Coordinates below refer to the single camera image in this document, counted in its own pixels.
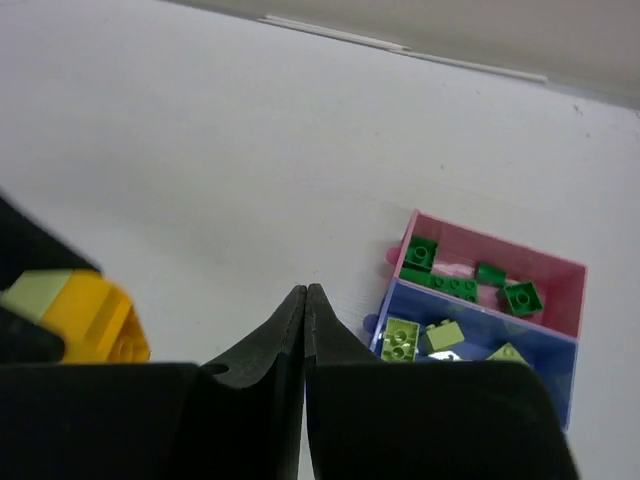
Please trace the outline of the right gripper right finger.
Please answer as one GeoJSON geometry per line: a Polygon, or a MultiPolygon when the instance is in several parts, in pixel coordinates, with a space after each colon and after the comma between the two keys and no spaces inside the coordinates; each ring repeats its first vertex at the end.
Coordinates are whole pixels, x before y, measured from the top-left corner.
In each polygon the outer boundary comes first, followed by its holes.
{"type": "Polygon", "coordinates": [[[307,433],[319,479],[575,479],[539,377],[515,362],[377,357],[309,286],[307,433]]]}

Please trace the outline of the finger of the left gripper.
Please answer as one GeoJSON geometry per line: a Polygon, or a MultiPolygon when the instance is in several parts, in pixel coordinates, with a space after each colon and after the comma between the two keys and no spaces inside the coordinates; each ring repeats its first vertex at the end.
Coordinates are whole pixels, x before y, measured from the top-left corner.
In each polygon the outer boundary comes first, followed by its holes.
{"type": "Polygon", "coordinates": [[[54,363],[65,354],[63,339],[45,328],[1,308],[0,363],[54,363]]]}
{"type": "Polygon", "coordinates": [[[85,269],[100,266],[35,222],[1,192],[1,289],[25,271],[85,269]]]}

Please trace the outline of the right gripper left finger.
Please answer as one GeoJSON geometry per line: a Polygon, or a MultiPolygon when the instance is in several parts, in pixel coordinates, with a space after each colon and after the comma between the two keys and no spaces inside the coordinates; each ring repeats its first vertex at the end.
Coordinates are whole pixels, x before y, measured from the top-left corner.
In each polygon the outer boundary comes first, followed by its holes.
{"type": "Polygon", "coordinates": [[[5,479],[294,479],[306,290],[210,362],[1,364],[5,479]]]}

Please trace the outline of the yellow curved lego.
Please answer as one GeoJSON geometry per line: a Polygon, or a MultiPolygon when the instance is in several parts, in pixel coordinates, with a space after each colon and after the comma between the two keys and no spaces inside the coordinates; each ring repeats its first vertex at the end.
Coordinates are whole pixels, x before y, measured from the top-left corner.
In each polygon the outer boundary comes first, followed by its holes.
{"type": "Polygon", "coordinates": [[[73,271],[40,324],[62,338],[67,364],[143,363],[151,356],[132,300],[96,272],[73,271]]]}

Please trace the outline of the lime lego brick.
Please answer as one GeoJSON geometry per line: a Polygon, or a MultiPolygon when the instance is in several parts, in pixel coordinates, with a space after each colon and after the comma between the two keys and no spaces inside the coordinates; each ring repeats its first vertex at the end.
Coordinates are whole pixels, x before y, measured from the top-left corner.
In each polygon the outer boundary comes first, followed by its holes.
{"type": "Polygon", "coordinates": [[[529,364],[529,362],[524,358],[524,356],[511,343],[503,344],[496,351],[491,353],[486,358],[486,360],[518,362],[525,365],[529,364]]]}
{"type": "Polygon", "coordinates": [[[439,324],[427,325],[423,336],[424,350],[429,354],[449,350],[462,343],[465,336],[458,323],[443,320],[439,324]]]}
{"type": "Polygon", "coordinates": [[[389,317],[383,335],[381,358],[388,362],[414,362],[419,335],[418,323],[389,317]]]}

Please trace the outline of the green square lego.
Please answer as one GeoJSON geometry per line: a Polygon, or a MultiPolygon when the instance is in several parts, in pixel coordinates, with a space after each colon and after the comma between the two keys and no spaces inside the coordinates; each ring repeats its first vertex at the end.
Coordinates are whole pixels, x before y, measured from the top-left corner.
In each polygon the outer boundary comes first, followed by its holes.
{"type": "Polygon", "coordinates": [[[435,240],[412,236],[402,262],[400,277],[408,279],[412,274],[431,274],[438,246],[435,240]]]}

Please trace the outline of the small dark green lego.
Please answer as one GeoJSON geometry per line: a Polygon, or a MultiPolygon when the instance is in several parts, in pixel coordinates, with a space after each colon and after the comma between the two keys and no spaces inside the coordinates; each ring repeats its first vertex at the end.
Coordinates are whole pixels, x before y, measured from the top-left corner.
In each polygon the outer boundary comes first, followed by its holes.
{"type": "Polygon", "coordinates": [[[489,263],[479,263],[475,271],[475,280],[481,285],[500,288],[507,283],[507,272],[489,263]]]}

